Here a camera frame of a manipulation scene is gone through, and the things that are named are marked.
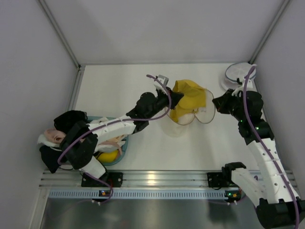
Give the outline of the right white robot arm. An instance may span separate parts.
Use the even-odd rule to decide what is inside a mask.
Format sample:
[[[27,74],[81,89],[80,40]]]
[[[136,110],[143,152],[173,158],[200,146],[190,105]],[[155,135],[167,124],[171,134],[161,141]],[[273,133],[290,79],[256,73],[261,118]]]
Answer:
[[[305,218],[305,202],[293,188],[276,150],[270,125],[262,118],[262,96],[255,91],[234,93],[228,89],[212,100],[217,112],[238,121],[238,131],[260,170],[260,184],[242,162],[227,163],[222,174],[251,200],[265,229],[294,226]]]

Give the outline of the beige mesh laundry bag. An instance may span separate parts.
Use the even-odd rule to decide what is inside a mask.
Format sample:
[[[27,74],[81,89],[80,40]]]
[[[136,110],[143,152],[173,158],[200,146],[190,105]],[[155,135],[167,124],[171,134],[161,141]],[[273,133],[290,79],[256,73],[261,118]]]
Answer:
[[[199,107],[193,110],[191,113],[185,114],[179,117],[178,122],[174,122],[172,118],[167,114],[161,119],[161,128],[163,132],[170,137],[181,137],[186,134],[191,123],[196,124],[209,124],[213,121],[216,113],[216,108],[212,102],[214,95],[208,89],[206,91],[206,106]]]

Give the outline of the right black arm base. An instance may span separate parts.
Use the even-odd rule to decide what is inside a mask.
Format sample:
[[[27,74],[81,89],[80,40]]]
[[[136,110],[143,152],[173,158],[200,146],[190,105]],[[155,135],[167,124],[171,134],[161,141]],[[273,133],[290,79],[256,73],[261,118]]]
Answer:
[[[208,172],[207,173],[208,187],[215,190],[220,190],[221,188],[237,187],[236,184],[228,181],[222,172]]]

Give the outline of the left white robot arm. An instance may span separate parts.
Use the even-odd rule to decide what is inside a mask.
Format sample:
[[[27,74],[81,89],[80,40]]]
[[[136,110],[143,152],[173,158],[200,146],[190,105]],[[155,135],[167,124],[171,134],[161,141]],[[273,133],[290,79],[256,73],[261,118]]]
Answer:
[[[94,153],[96,146],[121,135],[132,135],[145,129],[150,121],[157,119],[161,110],[174,109],[183,98],[183,93],[173,92],[170,88],[158,89],[157,95],[143,93],[136,106],[126,115],[105,123],[87,124],[77,122],[60,144],[63,157],[76,170],[81,170],[92,179],[105,179],[107,169],[99,162]]]

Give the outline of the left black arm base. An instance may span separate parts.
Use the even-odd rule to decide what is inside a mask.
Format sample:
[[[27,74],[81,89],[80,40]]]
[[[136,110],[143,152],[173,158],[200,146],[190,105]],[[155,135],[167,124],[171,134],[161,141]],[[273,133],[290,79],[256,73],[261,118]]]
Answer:
[[[121,187],[123,182],[123,173],[122,172],[107,172],[104,174],[100,180],[107,183],[111,187]],[[81,181],[82,187],[107,187],[105,184],[102,184],[100,181],[89,177],[87,174],[82,175]]]

